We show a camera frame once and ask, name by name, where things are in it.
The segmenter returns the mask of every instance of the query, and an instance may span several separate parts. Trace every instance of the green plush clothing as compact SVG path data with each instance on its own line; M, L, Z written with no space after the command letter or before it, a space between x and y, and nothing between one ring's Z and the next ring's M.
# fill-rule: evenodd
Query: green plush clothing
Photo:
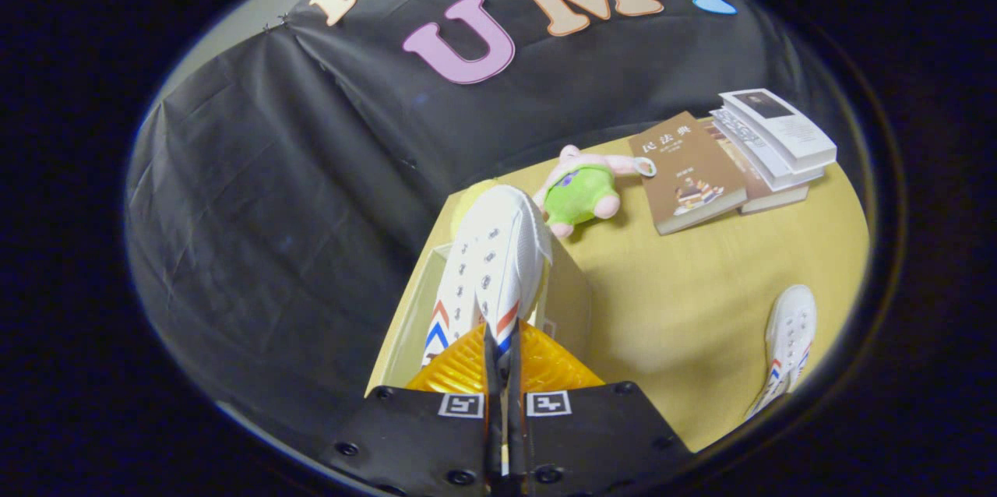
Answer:
M551 219L548 224L576 226L595 216L595 203L605 196L619 196L613 189L613 173L599 164L583 164L562 177L548 189L544 208Z

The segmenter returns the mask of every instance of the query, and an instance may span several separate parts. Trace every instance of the book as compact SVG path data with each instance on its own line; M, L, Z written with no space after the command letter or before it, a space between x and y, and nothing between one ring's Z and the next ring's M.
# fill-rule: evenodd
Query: book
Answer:
M765 178L755 168L748 157L727 137L724 129L712 118L701 121L703 129L706 130L724 149L727 156L733 160L734 165L741 171L745 179L745 191L748 193L748 202L738 207L741 214L758 213L761 210L775 209L777 206L786 206L790 203L798 203L807 199L809 185L801 184L783 189L780 192L773 192L766 183Z
M822 177L823 167L794 174L773 146L730 111L713 110L710 111L710 115L724 135L751 161L752 166L762 175L773 192L780 192Z
M825 167L837 146L820 128L782 98L763 88L720 94L724 108L773 146L794 174Z
M658 234L670 234L737 209L748 201L744 177L719 143L688 111L629 139L635 157L657 174L641 175Z

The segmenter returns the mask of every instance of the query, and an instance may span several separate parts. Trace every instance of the keychain ring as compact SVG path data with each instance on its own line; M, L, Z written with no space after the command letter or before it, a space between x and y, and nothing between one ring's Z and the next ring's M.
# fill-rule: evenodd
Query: keychain ring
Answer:
M647 164L650 170L644 170L641 164ZM658 169L654 166L654 160L649 159L649 157L634 157L633 159L633 169L637 170L637 174L644 175L644 177L654 178L658 175Z

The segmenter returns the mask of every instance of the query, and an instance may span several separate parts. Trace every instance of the brown book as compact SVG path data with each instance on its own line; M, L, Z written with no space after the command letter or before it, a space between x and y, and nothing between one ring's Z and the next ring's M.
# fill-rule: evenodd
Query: brown book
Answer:
M807 199L809 184L796 185L794 188L780 189L773 192L769 185L765 183L765 178L759 174L755 165L748 160L748 157L741 152L727 135L723 128L713 124L713 118L702 120L700 124L703 129L716 139L720 148L724 149L727 156L733 160L734 165L741 171L745 180L745 191L748 193L748 202L738 207L741 214L758 213L760 210L775 209L777 206L786 206L790 203L797 203Z
M635 157L657 167L642 177L658 234L670 234L744 205L741 171L688 111L630 138Z

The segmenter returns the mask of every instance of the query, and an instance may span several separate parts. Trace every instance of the white book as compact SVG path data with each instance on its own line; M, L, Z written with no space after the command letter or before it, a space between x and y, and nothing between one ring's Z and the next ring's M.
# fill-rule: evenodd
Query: white book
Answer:
M822 177L823 166L795 174L772 145L730 111L713 110L710 111L710 115L713 116L717 128L747 157L773 192L783 191Z
M825 167L837 146L820 128L782 98L763 88L720 94L724 108L775 148L794 174Z

